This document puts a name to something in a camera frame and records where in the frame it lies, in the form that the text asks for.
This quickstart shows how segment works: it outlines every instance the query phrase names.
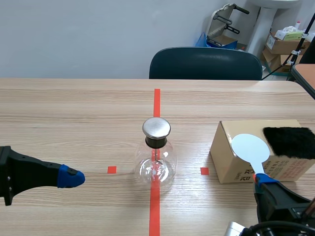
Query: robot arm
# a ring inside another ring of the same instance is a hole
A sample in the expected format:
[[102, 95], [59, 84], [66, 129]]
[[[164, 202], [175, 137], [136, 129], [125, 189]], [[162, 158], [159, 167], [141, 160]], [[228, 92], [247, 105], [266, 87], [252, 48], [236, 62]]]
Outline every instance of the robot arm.
[[310, 201], [265, 174], [254, 180], [259, 224], [247, 229], [232, 222], [226, 236], [315, 235], [315, 199]]
[[6, 206], [12, 204], [15, 195], [31, 188], [72, 188], [84, 181], [82, 172], [66, 165], [19, 154], [10, 146], [0, 147], [0, 197], [4, 197]]

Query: red tape square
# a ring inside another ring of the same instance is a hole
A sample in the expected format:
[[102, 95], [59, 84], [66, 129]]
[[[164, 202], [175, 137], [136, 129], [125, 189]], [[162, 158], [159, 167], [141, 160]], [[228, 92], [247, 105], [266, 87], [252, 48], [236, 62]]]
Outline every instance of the red tape square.
[[107, 168], [107, 173], [108, 174], [116, 174], [117, 166], [109, 166]]
[[201, 171], [202, 176], [208, 176], [209, 175], [209, 168], [207, 168], [207, 167], [201, 167], [200, 171]]

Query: stainless steel lid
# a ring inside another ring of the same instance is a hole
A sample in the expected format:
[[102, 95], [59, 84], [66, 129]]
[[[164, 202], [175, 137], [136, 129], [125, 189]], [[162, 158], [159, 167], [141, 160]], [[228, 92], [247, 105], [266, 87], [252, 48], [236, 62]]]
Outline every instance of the stainless steel lid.
[[153, 117], [143, 123], [142, 130], [150, 139], [165, 139], [171, 132], [171, 125], [163, 118]]

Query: sink pedestal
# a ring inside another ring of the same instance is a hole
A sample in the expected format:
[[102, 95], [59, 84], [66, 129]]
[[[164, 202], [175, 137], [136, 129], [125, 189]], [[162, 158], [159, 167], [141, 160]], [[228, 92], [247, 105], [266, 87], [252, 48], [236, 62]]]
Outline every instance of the sink pedestal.
[[260, 58], [276, 12], [277, 9], [264, 7], [260, 9], [260, 15], [255, 24], [250, 43], [246, 49], [247, 52]]

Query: floor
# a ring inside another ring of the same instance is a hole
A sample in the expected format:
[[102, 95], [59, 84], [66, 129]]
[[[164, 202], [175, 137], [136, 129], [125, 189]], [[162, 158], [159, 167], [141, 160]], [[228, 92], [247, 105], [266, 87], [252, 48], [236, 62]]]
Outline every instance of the floor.
[[[262, 72], [262, 77], [264, 78], [266, 75], [268, 75], [268, 71], [264, 70]], [[264, 80], [278, 80], [278, 81], [286, 81], [286, 76], [277, 76], [277, 75], [270, 75]]]

